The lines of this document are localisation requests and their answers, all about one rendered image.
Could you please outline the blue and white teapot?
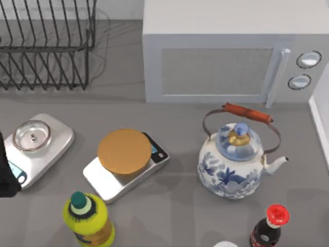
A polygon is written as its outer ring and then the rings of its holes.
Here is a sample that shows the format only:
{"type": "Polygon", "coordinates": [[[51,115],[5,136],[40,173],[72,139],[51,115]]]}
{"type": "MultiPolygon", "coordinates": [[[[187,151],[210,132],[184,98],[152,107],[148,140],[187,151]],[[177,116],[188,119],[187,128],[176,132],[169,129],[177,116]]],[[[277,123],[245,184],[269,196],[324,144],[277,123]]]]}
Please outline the blue and white teapot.
{"type": "Polygon", "coordinates": [[[285,156],[267,162],[267,155],[279,146],[264,149],[257,132],[244,122],[223,125],[211,133],[202,122],[207,139],[199,152],[197,172],[212,193],[239,200],[252,195],[262,177],[273,174],[288,161],[285,156]]]}

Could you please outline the dark bottle with red cap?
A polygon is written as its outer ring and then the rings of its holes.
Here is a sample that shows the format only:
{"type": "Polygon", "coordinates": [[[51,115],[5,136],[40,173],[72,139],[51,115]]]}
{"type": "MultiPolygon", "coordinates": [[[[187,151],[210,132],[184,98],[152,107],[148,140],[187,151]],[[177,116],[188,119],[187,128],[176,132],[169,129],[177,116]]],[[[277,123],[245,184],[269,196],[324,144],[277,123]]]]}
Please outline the dark bottle with red cap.
{"type": "Polygon", "coordinates": [[[249,236],[251,247],[276,247],[281,237],[281,227],[289,222],[289,211],[281,204],[272,204],[266,217],[260,220],[249,236]]]}

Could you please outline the brown round wooden block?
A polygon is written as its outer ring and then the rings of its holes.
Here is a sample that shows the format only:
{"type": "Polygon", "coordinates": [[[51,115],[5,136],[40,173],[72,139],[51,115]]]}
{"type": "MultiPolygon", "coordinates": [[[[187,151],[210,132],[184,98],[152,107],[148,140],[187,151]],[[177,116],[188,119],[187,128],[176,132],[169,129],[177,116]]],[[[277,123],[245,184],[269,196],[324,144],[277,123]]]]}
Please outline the brown round wooden block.
{"type": "Polygon", "coordinates": [[[152,153],[149,139],[135,129],[118,129],[99,142],[97,156],[108,171],[129,175],[142,171],[152,153]]]}

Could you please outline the pale microwave oven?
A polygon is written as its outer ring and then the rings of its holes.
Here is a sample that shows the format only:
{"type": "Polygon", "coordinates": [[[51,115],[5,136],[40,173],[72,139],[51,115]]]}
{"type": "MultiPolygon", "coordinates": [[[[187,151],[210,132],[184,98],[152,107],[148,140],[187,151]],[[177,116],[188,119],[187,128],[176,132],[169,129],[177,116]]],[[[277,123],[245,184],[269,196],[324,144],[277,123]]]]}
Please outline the pale microwave oven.
{"type": "Polygon", "coordinates": [[[329,65],[329,0],[145,0],[142,44],[147,102],[266,104],[288,48],[273,104],[304,103],[329,65]],[[321,61],[300,68],[314,50],[321,61]],[[303,74],[309,86],[290,89],[303,74]]]}

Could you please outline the yellow-green bottle with green cap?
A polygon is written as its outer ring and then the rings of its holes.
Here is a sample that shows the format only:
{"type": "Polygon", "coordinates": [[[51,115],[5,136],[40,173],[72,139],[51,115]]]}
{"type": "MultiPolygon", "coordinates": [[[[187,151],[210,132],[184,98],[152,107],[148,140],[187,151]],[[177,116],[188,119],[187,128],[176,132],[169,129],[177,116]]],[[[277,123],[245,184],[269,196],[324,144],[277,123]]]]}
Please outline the yellow-green bottle with green cap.
{"type": "Polygon", "coordinates": [[[62,210],[63,221],[83,247],[110,247],[115,228],[106,204],[90,193],[74,192],[62,210]]]}

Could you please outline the silver kitchen scale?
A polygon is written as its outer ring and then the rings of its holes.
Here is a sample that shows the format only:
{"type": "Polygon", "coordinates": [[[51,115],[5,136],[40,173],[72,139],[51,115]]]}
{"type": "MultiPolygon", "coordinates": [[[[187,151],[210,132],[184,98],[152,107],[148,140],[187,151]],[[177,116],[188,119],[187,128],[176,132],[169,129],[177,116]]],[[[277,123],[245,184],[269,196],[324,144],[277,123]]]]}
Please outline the silver kitchen scale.
{"type": "Polygon", "coordinates": [[[5,139],[9,166],[22,189],[26,189],[35,183],[60,159],[74,140],[73,130],[48,114],[37,114],[29,120],[41,120],[47,123],[51,129],[51,139],[45,147],[35,152],[18,150],[12,143],[14,131],[5,139]]]}

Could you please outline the large microwave knob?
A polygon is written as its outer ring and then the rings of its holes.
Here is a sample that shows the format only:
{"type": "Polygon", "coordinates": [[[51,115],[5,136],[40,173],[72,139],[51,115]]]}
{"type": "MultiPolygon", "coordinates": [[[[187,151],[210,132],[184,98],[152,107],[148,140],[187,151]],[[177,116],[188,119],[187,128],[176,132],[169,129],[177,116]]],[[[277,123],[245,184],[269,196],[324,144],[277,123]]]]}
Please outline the large microwave knob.
{"type": "Polygon", "coordinates": [[[312,51],[298,56],[296,64],[302,69],[315,67],[322,59],[321,53],[312,51]]]}

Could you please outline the small glass bowl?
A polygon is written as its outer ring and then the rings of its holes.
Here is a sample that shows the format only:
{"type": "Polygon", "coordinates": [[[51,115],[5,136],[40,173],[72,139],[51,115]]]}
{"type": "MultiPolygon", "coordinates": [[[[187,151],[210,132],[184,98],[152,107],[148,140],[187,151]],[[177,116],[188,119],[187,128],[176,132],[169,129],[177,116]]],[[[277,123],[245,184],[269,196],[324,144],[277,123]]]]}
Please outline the small glass bowl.
{"type": "Polygon", "coordinates": [[[50,126],[41,120],[28,120],[19,125],[12,134],[13,145],[22,152],[40,150],[50,139],[50,126]]]}

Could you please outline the small microwave knob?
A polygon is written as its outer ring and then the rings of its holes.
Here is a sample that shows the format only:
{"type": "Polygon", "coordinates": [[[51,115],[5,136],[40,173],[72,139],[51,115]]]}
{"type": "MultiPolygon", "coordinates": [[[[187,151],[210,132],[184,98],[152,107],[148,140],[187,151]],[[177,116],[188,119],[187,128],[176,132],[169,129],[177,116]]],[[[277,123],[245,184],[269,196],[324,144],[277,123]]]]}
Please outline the small microwave knob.
{"type": "Polygon", "coordinates": [[[302,90],[308,87],[311,81],[312,79],[310,76],[303,74],[290,78],[287,85],[292,90],[302,90]]]}

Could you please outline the silver scale with black panel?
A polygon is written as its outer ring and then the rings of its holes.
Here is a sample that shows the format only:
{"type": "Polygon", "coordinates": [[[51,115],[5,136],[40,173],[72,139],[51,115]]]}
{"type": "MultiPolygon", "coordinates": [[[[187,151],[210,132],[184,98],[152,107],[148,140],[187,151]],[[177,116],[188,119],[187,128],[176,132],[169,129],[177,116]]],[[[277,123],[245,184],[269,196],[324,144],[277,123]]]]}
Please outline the silver scale with black panel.
{"type": "Polygon", "coordinates": [[[83,176],[106,204],[113,203],[168,163],[169,154],[146,132],[143,134],[152,147],[151,158],[143,170],[129,175],[115,174],[105,169],[98,157],[83,169],[83,176]]]}

